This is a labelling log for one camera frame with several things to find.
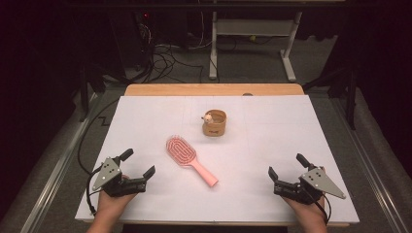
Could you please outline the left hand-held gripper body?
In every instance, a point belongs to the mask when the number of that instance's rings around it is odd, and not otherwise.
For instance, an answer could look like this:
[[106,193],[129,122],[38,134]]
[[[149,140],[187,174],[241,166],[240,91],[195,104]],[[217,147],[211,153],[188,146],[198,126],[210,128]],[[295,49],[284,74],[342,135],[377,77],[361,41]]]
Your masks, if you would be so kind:
[[144,178],[125,178],[120,168],[120,162],[119,157],[105,159],[92,185],[93,191],[104,190],[111,197],[122,197],[146,191],[147,181]]

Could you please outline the aluminium floor rail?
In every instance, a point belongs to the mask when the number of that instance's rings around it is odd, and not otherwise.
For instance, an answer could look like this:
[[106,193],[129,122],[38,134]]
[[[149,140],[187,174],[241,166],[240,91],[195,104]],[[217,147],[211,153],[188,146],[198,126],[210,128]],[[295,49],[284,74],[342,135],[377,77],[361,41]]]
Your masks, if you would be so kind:
[[347,133],[350,135],[351,141],[356,148],[355,155],[358,158],[360,166],[364,172],[365,177],[369,182],[375,199],[379,203],[381,210],[383,211],[389,226],[394,233],[410,233],[405,221],[400,215],[398,208],[395,206],[394,199],[388,189],[385,187],[383,180],[379,176],[379,171],[374,167],[372,160],[369,157],[368,152],[361,144],[361,139],[358,136],[356,130],[352,129],[347,122],[346,115],[342,104],[337,99],[331,99],[334,110],[339,115],[339,118],[343,122]]
[[17,233],[38,232],[74,158],[74,150],[85,133],[89,115],[95,111],[101,96],[96,93],[87,96],[87,111],[83,110],[79,94],[74,100],[77,104],[75,113],[51,140],[19,194],[19,203],[24,205],[28,214]]

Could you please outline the black metal stand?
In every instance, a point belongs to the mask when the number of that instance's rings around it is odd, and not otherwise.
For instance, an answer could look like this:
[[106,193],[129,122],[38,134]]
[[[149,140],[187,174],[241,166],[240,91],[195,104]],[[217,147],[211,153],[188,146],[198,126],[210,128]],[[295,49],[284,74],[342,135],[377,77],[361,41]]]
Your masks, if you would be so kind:
[[352,130],[355,126],[356,88],[357,72],[352,66],[337,68],[326,72],[317,79],[306,83],[302,88],[304,91],[315,86],[329,86],[327,95],[330,98],[346,97],[345,118]]
[[81,97],[81,118],[80,122],[86,120],[89,113],[89,102],[92,93],[103,93],[105,84],[103,82],[103,69],[94,63],[85,63],[80,69],[80,97]]

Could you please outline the white table cover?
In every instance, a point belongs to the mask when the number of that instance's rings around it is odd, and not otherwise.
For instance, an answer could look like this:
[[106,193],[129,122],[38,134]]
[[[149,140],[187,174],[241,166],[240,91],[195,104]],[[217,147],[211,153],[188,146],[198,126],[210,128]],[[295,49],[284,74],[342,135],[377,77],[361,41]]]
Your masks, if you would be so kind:
[[[202,117],[222,110],[221,137],[203,134]],[[167,153],[166,142],[183,137],[198,162],[219,181],[206,184],[190,166]],[[273,192],[272,167],[280,180],[297,182],[304,168],[296,155],[326,168],[346,187],[310,98],[291,96],[124,96],[98,158],[134,153],[120,166],[131,178],[155,166],[147,190],[122,216],[127,223],[293,224],[291,208]]]

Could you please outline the tan cup with bear figurine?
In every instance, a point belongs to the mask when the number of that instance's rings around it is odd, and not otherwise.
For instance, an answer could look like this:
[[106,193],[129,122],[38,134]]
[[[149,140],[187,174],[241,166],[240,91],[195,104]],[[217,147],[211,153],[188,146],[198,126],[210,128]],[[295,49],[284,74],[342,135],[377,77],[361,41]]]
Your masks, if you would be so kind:
[[226,113],[222,110],[209,110],[202,117],[203,134],[208,137],[221,137],[225,132]]

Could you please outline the person's right hand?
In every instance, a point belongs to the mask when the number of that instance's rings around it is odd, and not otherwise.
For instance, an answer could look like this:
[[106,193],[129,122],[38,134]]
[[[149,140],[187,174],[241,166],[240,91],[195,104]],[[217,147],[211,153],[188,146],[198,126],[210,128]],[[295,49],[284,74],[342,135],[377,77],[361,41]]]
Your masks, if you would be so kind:
[[303,228],[314,228],[315,226],[326,225],[324,197],[321,197],[317,203],[310,205],[301,204],[287,197],[283,197],[283,200],[292,208],[297,221]]

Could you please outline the person's left hand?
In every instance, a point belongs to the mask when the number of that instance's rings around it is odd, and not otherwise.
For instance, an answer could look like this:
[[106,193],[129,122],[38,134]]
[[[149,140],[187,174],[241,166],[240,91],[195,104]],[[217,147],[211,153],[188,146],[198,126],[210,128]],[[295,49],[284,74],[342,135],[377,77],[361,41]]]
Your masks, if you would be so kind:
[[112,226],[117,223],[128,203],[135,194],[122,197],[111,197],[105,191],[101,191],[98,199],[98,209],[93,224]]

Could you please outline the pink hairbrush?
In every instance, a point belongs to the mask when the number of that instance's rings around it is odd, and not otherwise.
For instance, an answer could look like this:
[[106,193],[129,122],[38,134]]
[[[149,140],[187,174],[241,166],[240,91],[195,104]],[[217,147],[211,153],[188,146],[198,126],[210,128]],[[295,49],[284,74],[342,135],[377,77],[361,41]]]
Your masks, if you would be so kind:
[[218,183],[219,180],[198,162],[196,150],[183,137],[170,137],[166,142],[166,150],[180,166],[192,167],[210,187]]

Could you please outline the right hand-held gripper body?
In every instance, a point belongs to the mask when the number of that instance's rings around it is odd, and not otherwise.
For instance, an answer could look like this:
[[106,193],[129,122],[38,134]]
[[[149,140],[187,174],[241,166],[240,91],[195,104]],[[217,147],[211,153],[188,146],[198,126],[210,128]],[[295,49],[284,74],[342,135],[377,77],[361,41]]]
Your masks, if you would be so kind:
[[287,183],[279,179],[274,182],[274,193],[305,205],[317,202],[325,193],[346,198],[346,194],[321,168],[302,174],[298,183]]

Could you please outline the white metal desk frame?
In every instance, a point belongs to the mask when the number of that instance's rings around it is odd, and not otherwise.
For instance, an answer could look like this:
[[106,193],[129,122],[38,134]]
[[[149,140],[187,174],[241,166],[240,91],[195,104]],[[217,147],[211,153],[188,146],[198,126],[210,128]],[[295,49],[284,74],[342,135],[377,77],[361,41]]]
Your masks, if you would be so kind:
[[287,37],[288,44],[284,50],[280,50],[280,57],[288,80],[291,83],[296,81],[296,76],[290,61],[292,45],[300,24],[302,12],[296,12],[294,19],[222,19],[218,18],[217,12],[212,12],[212,38],[210,52],[209,79],[215,80],[218,77],[218,51],[217,37],[225,36],[267,36],[267,37]]

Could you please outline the black computer tower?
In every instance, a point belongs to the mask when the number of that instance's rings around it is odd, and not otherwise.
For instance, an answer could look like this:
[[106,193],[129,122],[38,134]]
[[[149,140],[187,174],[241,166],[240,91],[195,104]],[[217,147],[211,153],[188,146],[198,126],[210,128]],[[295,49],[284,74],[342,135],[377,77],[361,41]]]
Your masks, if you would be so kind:
[[112,29],[115,34],[120,60],[124,68],[145,67],[149,64],[146,27],[141,15],[136,12],[110,13]]

